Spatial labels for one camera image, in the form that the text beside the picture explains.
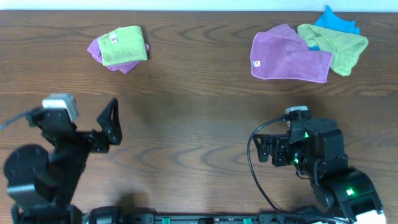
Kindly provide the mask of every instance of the towel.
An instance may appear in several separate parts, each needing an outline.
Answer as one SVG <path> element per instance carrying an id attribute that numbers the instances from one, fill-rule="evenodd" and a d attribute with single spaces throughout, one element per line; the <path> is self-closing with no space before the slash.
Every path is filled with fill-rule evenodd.
<path id="1" fill-rule="evenodd" d="M 98 39 L 103 65 L 147 60 L 141 27 L 118 28 Z"/>
<path id="2" fill-rule="evenodd" d="M 310 24 L 297 28 L 299 36 L 309 47 L 319 46 L 320 50 L 333 53 L 330 68 L 337 74 L 347 76 L 356 65 L 359 55 L 368 46 L 366 37 L 326 29 Z"/>
<path id="3" fill-rule="evenodd" d="M 331 7 L 329 6 L 326 6 L 325 12 L 314 25 L 331 30 L 359 35 L 359 28 L 355 27 L 355 21 L 344 21 L 340 19 L 333 13 Z"/>
<path id="4" fill-rule="evenodd" d="M 98 43 L 98 39 L 100 37 L 102 37 L 102 35 L 92 41 L 92 43 L 88 47 L 87 51 L 89 51 L 92 54 L 93 58 L 97 62 L 102 63 L 102 54 L 101 54 L 100 45 Z M 145 44 L 145 47 L 146 47 L 146 51 L 148 52 L 149 45 Z M 130 72 L 135 66 L 137 66 L 139 62 L 140 61 L 133 61 L 133 62 L 122 63 L 122 64 L 118 64 L 118 65 L 109 65 L 106 67 L 111 71 L 120 70 L 123 73 L 127 73 L 127 72 Z"/>
<path id="5" fill-rule="evenodd" d="M 308 49 L 287 24 L 258 33 L 250 54 L 251 74 L 261 79 L 298 79 L 324 83 L 332 54 Z"/>

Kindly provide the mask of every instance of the purple cloth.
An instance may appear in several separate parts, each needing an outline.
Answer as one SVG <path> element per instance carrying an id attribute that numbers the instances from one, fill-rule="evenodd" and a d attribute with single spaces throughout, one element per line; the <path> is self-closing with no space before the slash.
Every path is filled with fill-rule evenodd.
<path id="1" fill-rule="evenodd" d="M 102 64 L 102 55 L 101 55 L 101 49 L 100 49 L 100 45 L 98 43 L 98 39 L 102 37 L 99 36 L 97 37 L 95 40 L 92 41 L 92 43 L 90 44 L 90 46 L 88 47 L 87 51 L 89 51 L 92 55 L 93 58 Z M 149 50 L 149 45 L 145 44 L 145 48 L 148 52 Z M 123 73 L 127 73 L 130 72 L 135 66 L 138 65 L 140 61 L 133 61 L 133 62 L 128 62 L 128 63 L 122 63 L 122 64 L 118 64 L 118 65 L 110 65 L 110 66 L 106 66 L 108 69 L 110 69 L 111 71 L 117 71 L 120 70 Z"/>
<path id="2" fill-rule="evenodd" d="M 333 54 L 309 50 L 287 24 L 256 34 L 250 54 L 251 74 L 261 79 L 298 79 L 325 83 Z"/>

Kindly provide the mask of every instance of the white label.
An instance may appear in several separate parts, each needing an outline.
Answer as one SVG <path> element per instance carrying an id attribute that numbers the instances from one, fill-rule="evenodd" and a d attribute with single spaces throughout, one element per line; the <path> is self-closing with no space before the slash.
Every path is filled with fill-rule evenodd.
<path id="1" fill-rule="evenodd" d="M 255 62 L 253 62 L 253 66 L 254 66 L 254 67 L 258 67 L 258 66 L 260 66 L 260 65 L 261 65 L 260 61 L 255 61 Z"/>
<path id="2" fill-rule="evenodd" d="M 109 39 L 111 40 L 112 44 L 118 41 L 115 33 L 109 34 Z"/>

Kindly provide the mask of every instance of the green cloth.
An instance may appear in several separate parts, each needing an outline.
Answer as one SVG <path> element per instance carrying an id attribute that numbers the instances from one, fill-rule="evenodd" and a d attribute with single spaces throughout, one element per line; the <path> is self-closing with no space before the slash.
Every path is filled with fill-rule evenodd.
<path id="1" fill-rule="evenodd" d="M 359 55 L 368 46 L 366 37 L 349 34 L 310 24 L 302 24 L 297 33 L 309 47 L 319 46 L 320 50 L 333 53 L 330 68 L 342 76 L 350 75 Z"/>
<path id="2" fill-rule="evenodd" d="M 109 35 L 116 34 L 117 42 L 112 43 Z M 144 38 L 141 27 L 130 26 L 118 28 L 98 39 L 105 66 L 120 63 L 147 60 Z"/>

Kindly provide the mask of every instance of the wood grain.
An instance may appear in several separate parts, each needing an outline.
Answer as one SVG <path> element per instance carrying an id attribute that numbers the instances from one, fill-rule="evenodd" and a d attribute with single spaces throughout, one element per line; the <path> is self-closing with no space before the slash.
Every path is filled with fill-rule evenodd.
<path id="1" fill-rule="evenodd" d="M 338 13 L 357 21 L 369 46 L 349 77 L 330 71 L 325 84 L 259 80 L 249 54 L 257 32 L 314 23 L 319 12 L 0 11 L 0 120 L 73 93 L 79 129 L 99 129 L 96 116 L 119 99 L 123 142 L 91 155 L 73 198 L 84 212 L 120 204 L 157 212 L 256 213 L 270 209 L 254 185 L 245 144 L 260 123 L 307 105 L 335 119 L 349 163 L 365 171 L 398 222 L 398 15 Z M 110 72 L 86 51 L 118 26 L 142 26 L 150 59 L 131 73 Z M 264 132 L 283 133 L 284 123 Z M 20 121 L 0 134 L 0 166 L 21 144 L 51 151 L 38 129 Z M 293 167 L 254 159 L 261 184 L 286 210 L 316 203 Z M 0 223 L 13 201 L 0 175 Z"/>

